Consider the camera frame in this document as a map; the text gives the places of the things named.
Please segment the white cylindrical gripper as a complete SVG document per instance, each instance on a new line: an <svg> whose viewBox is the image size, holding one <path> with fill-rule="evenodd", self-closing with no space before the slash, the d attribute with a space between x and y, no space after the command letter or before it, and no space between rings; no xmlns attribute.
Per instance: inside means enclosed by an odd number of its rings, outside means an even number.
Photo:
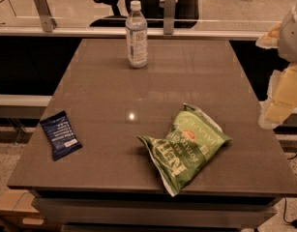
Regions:
<svg viewBox="0 0 297 232"><path fill-rule="evenodd" d="M282 72L273 70L267 89L267 99L261 105L258 124L272 130L280 126L297 107L297 3L268 32L259 37L255 45L278 48L281 58L290 63Z"/></svg>

